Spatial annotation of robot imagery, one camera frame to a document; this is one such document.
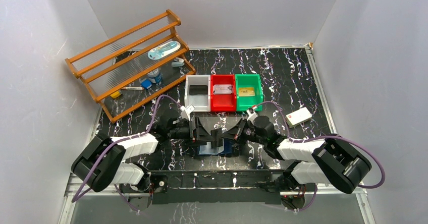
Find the blue card holder wallet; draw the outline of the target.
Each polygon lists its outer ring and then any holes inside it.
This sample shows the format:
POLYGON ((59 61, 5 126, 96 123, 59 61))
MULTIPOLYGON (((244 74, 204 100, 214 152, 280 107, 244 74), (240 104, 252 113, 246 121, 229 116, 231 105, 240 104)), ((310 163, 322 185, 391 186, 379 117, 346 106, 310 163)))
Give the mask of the blue card holder wallet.
POLYGON ((197 154, 199 156, 230 156, 234 145, 233 142, 227 139, 223 141, 223 145, 220 147, 212 147, 211 143, 208 142, 206 145, 198 147, 197 154))

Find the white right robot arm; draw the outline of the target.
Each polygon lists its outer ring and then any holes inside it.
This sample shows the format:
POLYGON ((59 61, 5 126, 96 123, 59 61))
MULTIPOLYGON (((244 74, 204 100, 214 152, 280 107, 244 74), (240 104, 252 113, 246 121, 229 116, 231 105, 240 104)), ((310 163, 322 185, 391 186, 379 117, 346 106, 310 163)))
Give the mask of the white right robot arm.
POLYGON ((266 116, 241 119, 221 137, 235 143, 258 143, 273 159, 292 163, 265 189, 296 191, 305 184, 331 184, 351 194, 372 168, 370 161, 337 135, 311 141, 291 140, 279 134, 266 116))

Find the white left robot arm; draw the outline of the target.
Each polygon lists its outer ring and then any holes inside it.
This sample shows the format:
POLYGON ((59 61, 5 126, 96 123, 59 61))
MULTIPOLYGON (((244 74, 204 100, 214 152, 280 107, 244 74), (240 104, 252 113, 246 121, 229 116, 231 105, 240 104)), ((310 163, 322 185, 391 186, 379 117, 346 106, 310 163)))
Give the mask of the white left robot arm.
POLYGON ((126 162, 128 159, 155 153, 170 140, 183 140, 185 146, 200 150, 222 151, 221 134, 221 129, 206 130, 199 117, 163 118, 147 134, 119 138, 97 134, 72 163, 71 172, 94 192, 109 185, 131 185, 145 192, 152 186, 151 171, 139 163, 126 162))

